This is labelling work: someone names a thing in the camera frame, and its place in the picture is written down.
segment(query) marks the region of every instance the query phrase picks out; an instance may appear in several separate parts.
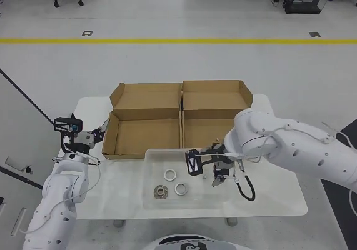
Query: cardboard box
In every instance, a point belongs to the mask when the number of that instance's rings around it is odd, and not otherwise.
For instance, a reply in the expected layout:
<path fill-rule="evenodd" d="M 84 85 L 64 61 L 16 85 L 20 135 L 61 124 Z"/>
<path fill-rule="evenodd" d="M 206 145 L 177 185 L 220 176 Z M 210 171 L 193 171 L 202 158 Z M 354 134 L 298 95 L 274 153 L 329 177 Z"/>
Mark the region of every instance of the cardboard box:
<path fill-rule="evenodd" d="M 108 159 L 141 159 L 149 148 L 180 148 L 181 85 L 120 83 L 110 95 L 113 111 L 103 155 Z"/>
<path fill-rule="evenodd" d="M 184 81 L 183 148 L 209 147 L 217 138 L 223 142 L 235 115 L 252 102 L 243 81 Z"/>

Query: transparent container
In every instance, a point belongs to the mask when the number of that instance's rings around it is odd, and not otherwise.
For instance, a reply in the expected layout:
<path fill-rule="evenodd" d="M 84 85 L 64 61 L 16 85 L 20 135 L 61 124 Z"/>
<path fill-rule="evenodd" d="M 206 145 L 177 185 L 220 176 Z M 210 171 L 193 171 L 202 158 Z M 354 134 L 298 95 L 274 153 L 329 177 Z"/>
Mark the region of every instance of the transparent container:
<path fill-rule="evenodd" d="M 190 176 L 185 161 L 185 149 L 148 149 L 145 153 L 143 178 L 143 205 L 145 209 L 220 209 L 228 199 L 224 188 L 212 187 L 213 164 L 204 166 L 204 173 Z M 167 181 L 164 172 L 174 169 L 177 173 L 174 181 Z M 185 183 L 187 193 L 178 196 L 177 183 Z M 163 185 L 168 188 L 166 199 L 156 199 L 154 189 Z"/>

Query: box lid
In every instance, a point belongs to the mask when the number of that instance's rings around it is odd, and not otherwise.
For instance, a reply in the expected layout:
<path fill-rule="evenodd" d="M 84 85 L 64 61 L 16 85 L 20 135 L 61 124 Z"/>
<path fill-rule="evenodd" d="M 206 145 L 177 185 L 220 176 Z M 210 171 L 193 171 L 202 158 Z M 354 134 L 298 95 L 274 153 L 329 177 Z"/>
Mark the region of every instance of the box lid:
<path fill-rule="evenodd" d="M 113 112 L 122 120 L 174 119 L 181 103 L 181 83 L 120 83 L 110 95 Z"/>
<path fill-rule="evenodd" d="M 233 119 L 253 95 L 240 80 L 184 81 L 183 101 L 185 119 Z"/>

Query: table leg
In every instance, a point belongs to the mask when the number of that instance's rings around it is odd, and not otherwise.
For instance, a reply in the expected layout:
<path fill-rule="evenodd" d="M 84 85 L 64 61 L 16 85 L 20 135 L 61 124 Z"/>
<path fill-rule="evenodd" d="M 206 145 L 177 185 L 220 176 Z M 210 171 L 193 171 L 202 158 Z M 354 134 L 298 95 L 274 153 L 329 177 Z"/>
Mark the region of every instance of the table leg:
<path fill-rule="evenodd" d="M 231 227 L 238 225 L 238 219 L 236 217 L 226 218 L 225 220 L 226 220 L 227 225 L 229 225 Z"/>
<path fill-rule="evenodd" d="M 122 228 L 125 224 L 126 224 L 126 220 L 125 219 L 115 219 L 113 221 L 113 226 L 115 228 Z"/>

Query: yellow floor line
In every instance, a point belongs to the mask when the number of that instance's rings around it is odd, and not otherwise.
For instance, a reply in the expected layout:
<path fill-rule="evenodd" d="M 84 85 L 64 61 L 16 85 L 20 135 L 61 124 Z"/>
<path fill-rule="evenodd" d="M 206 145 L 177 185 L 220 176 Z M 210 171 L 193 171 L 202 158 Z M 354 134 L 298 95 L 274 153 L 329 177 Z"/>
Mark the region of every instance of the yellow floor line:
<path fill-rule="evenodd" d="M 357 44 L 357 39 L 281 38 L 0 38 L 0 44 Z"/>

